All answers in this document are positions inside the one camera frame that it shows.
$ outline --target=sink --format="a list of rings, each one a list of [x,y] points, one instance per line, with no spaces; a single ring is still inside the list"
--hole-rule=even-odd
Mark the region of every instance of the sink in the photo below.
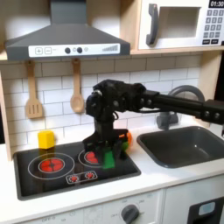
[[[166,168],[224,158],[224,141],[196,126],[143,134],[137,142],[157,164]]]

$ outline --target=green object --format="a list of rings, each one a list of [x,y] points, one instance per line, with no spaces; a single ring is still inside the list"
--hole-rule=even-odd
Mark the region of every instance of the green object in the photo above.
[[[129,146],[130,146],[130,145],[129,145],[128,142],[123,143],[123,144],[122,144],[122,150],[123,150],[123,151],[126,151],[126,150],[129,148]]]
[[[116,166],[116,163],[114,160],[112,150],[106,152],[104,155],[104,164],[103,164],[102,169],[107,170],[107,169],[115,168],[115,166]]]

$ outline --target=wooden utensil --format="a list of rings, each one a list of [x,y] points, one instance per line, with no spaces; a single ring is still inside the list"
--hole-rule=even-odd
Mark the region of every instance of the wooden utensil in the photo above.
[[[26,70],[28,74],[28,83],[30,90],[30,99],[25,105],[25,113],[28,118],[37,118],[43,115],[42,104],[39,102],[36,96],[36,86],[34,78],[34,67],[35,64],[33,61],[25,62]]]
[[[73,97],[71,99],[73,112],[81,113],[84,109],[84,100],[81,96],[81,62],[73,60]]]

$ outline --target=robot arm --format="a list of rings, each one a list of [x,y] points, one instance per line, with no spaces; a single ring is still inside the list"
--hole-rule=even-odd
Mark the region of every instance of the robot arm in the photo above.
[[[142,108],[159,110],[142,111]],[[105,154],[111,151],[114,159],[120,157],[123,143],[128,140],[127,129],[113,128],[116,111],[173,111],[205,122],[224,124],[223,102],[192,101],[147,90],[139,83],[104,80],[94,86],[94,92],[87,98],[87,114],[94,117],[95,132],[83,141],[85,150],[93,151],[100,163],[105,162]]]

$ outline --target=microwave door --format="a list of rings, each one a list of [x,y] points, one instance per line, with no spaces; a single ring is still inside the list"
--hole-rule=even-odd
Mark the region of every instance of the microwave door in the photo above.
[[[175,1],[176,6],[173,1],[151,2],[143,0],[139,49],[202,46],[208,1]]]

